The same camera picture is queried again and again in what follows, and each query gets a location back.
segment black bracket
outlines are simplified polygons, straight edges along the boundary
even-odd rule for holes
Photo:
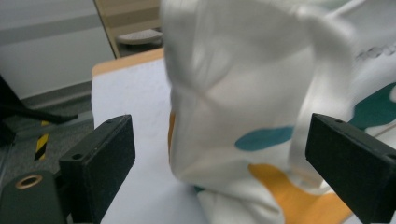
[[[36,171],[5,185],[0,223],[100,223],[134,164],[131,116],[100,125],[60,159],[53,175]]]
[[[394,148],[339,119],[314,114],[305,156],[361,222],[391,222]]]

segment round hole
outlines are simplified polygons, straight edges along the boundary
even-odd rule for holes
[[[17,189],[29,189],[30,187],[40,183],[42,179],[42,175],[29,175],[18,181],[15,187]]]
[[[396,155],[395,154],[388,154],[387,157],[396,161]]]
[[[73,160],[78,160],[81,159],[82,155],[81,154],[75,154],[72,156]]]

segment yellow and black tape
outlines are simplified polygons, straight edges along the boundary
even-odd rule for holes
[[[41,126],[50,124],[48,121],[42,121]],[[43,161],[46,159],[47,143],[49,141],[49,134],[44,133],[37,140],[37,147],[35,148],[35,161]]]

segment orange pattern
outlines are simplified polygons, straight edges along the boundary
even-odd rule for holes
[[[252,175],[267,187],[283,209],[287,224],[342,223],[352,212],[335,193],[314,195],[294,186],[275,166],[250,164]]]
[[[175,119],[176,119],[176,113],[172,111],[171,115],[169,116],[169,131],[168,131],[168,153],[169,154],[170,154],[170,150],[171,150],[173,130],[175,127]]]

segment crumpled white fabric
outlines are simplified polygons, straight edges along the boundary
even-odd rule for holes
[[[392,48],[372,53],[396,43],[395,9],[390,0],[163,1],[176,114],[170,164],[204,189],[211,223],[285,221],[250,164],[274,165],[306,192],[329,191],[304,156],[311,114],[348,121],[355,104],[396,82]],[[263,127],[293,127],[292,137],[263,150],[235,147]]]

